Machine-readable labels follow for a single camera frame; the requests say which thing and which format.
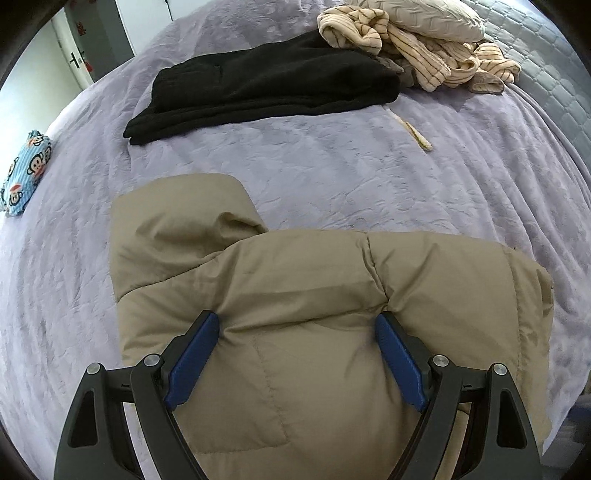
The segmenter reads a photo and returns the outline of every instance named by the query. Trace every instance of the quilted gray bedspread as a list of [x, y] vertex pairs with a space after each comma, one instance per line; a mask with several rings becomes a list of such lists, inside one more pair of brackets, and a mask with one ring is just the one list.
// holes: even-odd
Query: quilted gray bedspread
[[560, 126], [591, 168], [591, 75], [558, 28], [528, 0], [462, 0], [485, 20], [507, 58], [521, 64], [517, 85]]

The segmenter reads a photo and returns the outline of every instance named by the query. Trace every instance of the blue monkey print fabric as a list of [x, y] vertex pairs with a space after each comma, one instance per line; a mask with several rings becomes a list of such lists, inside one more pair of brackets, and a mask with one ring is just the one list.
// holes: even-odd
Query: blue monkey print fabric
[[10, 163], [8, 176], [0, 189], [0, 206], [7, 215], [20, 215], [25, 211], [50, 158], [49, 137], [37, 130], [30, 132], [18, 157]]

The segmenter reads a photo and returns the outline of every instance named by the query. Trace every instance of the cartoon monkey face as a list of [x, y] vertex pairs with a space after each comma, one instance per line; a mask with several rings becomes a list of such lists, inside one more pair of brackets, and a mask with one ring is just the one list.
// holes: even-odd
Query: cartoon monkey face
[[21, 201], [22, 198], [22, 192], [21, 192], [21, 186], [17, 183], [16, 185], [13, 185], [10, 188], [10, 197], [8, 198], [8, 204], [11, 206], [15, 206], [18, 204], [18, 202]]
[[27, 146], [28, 147], [32, 147], [32, 146], [37, 147], [37, 146], [41, 145], [42, 142], [43, 142], [43, 136], [29, 138], [29, 140], [27, 140]]
[[12, 175], [12, 172], [14, 171], [14, 167], [17, 166], [17, 161], [18, 161], [18, 157], [15, 158], [12, 163], [10, 164], [10, 167], [8, 167], [8, 176]]
[[39, 177], [45, 170], [46, 164], [47, 161], [45, 160], [45, 156], [42, 153], [38, 153], [29, 162], [29, 168], [27, 169], [27, 173], [29, 175], [35, 175], [36, 177]]

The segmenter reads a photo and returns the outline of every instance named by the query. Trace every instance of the blue gripper pad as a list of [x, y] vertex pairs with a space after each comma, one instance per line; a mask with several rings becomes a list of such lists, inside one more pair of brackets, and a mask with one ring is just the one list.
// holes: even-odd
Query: blue gripper pad
[[170, 411], [189, 399], [199, 375], [217, 344], [219, 333], [219, 319], [217, 315], [211, 313], [170, 372], [168, 394], [164, 397], [164, 403]]
[[382, 356], [390, 367], [402, 397], [418, 411], [427, 407], [423, 378], [409, 351], [382, 314], [375, 319], [375, 336]]

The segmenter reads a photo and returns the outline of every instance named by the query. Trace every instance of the bed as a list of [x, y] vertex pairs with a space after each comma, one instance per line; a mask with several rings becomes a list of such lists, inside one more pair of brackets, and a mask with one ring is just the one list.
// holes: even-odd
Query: bed
[[[0, 219], [0, 415], [39, 479], [52, 478], [86, 366], [121, 365], [108, 270], [111, 200], [159, 177], [197, 171], [237, 177], [271, 229], [426, 229], [499, 241], [535, 258], [555, 283], [549, 445], [591, 368], [591, 77], [557, 28], [524, 0], [468, 3], [508, 56], [523, 56], [529, 94], [518, 86], [501, 96], [408, 90], [392, 104], [330, 121], [263, 119], [129, 145], [122, 131], [149, 103], [160, 69], [293, 37], [332, 6], [217, 0], [171, 24], [61, 113], [47, 132], [54, 157], [27, 211]], [[535, 48], [511, 33], [532, 26], [527, 19], [545, 35]], [[558, 79], [552, 49], [569, 52]], [[542, 72], [556, 85], [544, 85]], [[558, 85], [570, 95], [565, 105], [553, 93]], [[392, 112], [418, 128], [433, 152], [421, 150]], [[133, 419], [131, 430], [146, 478], [157, 478]]]

